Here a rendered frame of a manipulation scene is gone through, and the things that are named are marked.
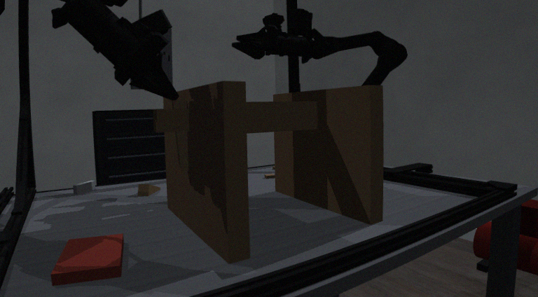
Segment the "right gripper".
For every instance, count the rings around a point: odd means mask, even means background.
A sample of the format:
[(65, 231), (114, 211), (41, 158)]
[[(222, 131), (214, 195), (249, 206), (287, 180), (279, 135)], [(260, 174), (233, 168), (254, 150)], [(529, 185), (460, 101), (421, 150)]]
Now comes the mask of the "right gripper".
[(114, 15), (109, 18), (91, 36), (89, 42), (94, 46), (93, 50), (114, 65), (115, 79), (121, 85), (131, 78), (130, 85), (177, 100), (179, 95), (162, 68), (163, 53), (158, 55), (169, 41), (160, 32), (149, 32), (139, 43), (126, 23), (124, 17), (119, 19)]

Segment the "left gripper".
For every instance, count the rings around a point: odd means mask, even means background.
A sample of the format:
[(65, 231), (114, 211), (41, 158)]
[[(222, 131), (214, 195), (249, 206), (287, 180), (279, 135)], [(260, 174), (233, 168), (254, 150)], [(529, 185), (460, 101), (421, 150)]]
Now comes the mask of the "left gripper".
[(239, 35), (236, 40), (240, 42), (232, 43), (232, 47), (257, 60), (264, 55), (283, 57), (291, 52), (291, 37), (285, 33), (284, 36), (278, 36), (278, 28), (275, 25), (264, 26), (256, 33)]

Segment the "dark brown wooden rail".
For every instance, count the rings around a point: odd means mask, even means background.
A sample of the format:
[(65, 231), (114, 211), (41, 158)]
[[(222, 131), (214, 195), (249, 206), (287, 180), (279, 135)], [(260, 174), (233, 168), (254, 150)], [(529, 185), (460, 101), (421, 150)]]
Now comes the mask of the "dark brown wooden rail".
[[(317, 102), (246, 102), (247, 134), (317, 129)], [(189, 131), (188, 109), (153, 110), (154, 132)]]

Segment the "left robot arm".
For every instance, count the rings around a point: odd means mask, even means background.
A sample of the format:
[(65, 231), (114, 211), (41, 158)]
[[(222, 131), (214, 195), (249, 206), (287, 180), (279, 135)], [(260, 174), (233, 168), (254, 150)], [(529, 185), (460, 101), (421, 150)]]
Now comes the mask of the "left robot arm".
[[(263, 18), (265, 26), (275, 25), (278, 28), (278, 36), (286, 34), (281, 29), (283, 22), (283, 15), (277, 13)], [(312, 13), (302, 8), (289, 11), (289, 31), (295, 35), (290, 36), (291, 52), (289, 56), (302, 57), (302, 64), (311, 58), (318, 60), (341, 50), (363, 46), (372, 47), (375, 54), (379, 56), (378, 62), (362, 85), (381, 85), (387, 75), (408, 56), (405, 46), (379, 31), (342, 38), (322, 36), (315, 28), (312, 29)], [(312, 40), (313, 38), (314, 40)]]

